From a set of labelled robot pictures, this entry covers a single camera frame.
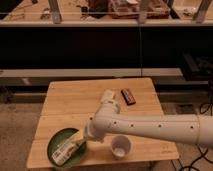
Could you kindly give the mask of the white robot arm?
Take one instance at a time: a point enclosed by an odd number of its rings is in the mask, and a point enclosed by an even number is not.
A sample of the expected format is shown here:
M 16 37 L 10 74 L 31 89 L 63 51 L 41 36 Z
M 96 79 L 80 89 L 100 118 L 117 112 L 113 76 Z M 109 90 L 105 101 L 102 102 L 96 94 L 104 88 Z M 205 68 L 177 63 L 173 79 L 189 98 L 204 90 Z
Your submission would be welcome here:
M 105 100 L 84 129 L 84 137 L 102 141 L 107 133 L 134 135 L 213 149 L 213 116 L 120 114 L 115 100 Z

